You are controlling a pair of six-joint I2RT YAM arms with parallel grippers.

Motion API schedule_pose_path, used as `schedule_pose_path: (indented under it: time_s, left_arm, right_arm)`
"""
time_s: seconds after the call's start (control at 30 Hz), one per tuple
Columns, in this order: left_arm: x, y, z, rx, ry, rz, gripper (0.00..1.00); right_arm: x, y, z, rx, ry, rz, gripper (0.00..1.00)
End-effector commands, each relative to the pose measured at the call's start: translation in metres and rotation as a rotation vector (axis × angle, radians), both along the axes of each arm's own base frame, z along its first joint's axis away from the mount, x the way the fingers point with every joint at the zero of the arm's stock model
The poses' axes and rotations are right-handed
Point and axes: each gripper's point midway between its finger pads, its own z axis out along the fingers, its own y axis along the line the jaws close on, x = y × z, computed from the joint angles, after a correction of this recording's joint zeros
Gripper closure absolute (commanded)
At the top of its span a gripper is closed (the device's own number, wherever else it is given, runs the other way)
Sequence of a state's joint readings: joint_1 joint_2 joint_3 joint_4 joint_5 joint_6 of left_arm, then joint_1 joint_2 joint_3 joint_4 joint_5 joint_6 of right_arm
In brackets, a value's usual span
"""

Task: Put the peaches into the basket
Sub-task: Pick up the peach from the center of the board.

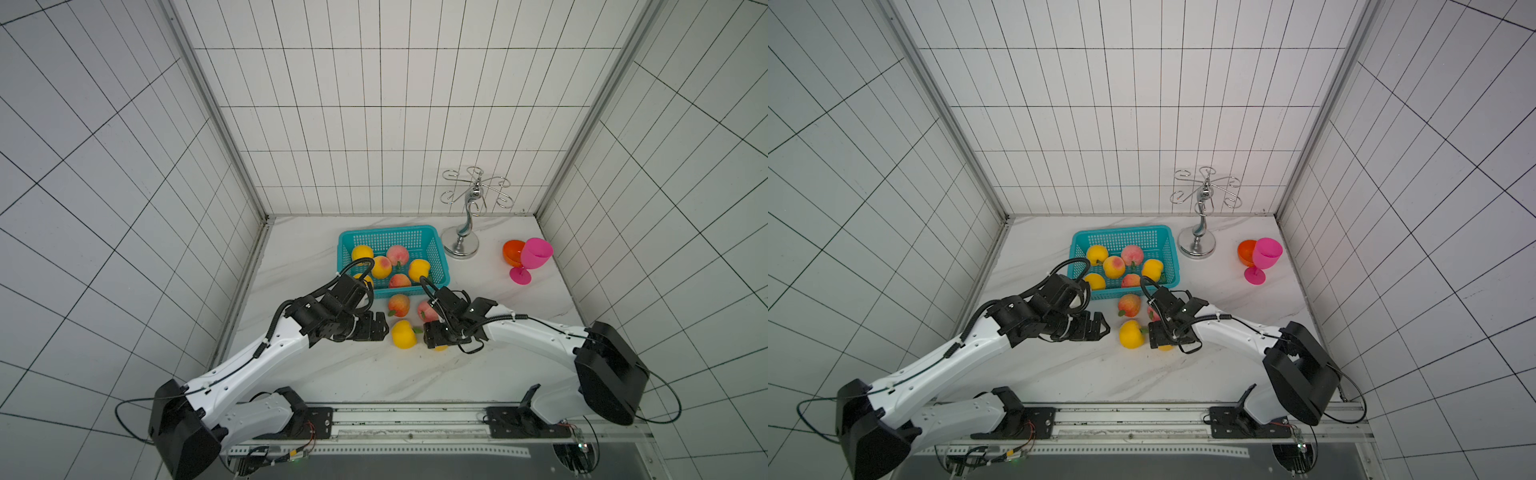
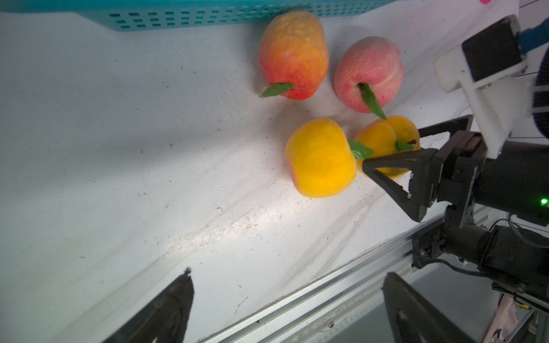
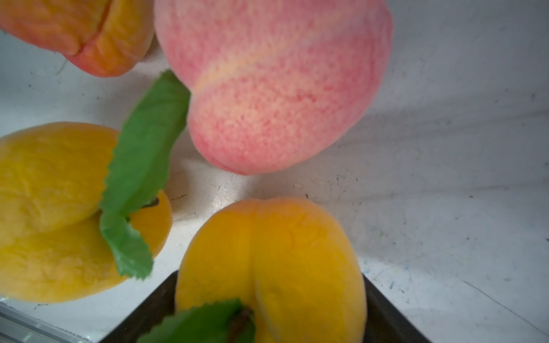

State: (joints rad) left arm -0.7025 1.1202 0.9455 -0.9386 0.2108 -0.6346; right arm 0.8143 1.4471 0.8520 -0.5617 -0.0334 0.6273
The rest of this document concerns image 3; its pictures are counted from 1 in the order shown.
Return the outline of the pink peach top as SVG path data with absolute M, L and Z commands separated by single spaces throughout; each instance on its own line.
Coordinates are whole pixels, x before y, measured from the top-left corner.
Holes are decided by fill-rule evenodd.
M 314 157 L 366 113 L 387 69 L 384 1 L 156 1 L 160 47 L 191 91 L 200 154 L 243 175 Z

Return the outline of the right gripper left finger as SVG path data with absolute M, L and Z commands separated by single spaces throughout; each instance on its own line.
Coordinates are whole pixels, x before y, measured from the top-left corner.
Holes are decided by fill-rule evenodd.
M 100 343 L 136 343 L 140 336 L 174 314 L 178 272 L 173 272 L 121 324 Z

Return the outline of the yellow peach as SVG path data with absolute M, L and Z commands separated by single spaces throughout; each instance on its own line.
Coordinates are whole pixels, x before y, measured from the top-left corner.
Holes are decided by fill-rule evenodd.
M 1 295 L 78 300 L 146 279 L 172 228 L 164 188 L 190 91 L 165 71 L 123 129 L 53 122 L 1 138 Z
M 363 275 L 339 222 L 300 198 L 243 200 L 199 229 L 175 314 L 141 342 L 361 342 Z

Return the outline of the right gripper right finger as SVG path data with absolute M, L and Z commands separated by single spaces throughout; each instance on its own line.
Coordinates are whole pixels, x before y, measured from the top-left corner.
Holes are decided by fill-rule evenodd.
M 366 276 L 363 279 L 367 299 L 364 343 L 431 343 Z

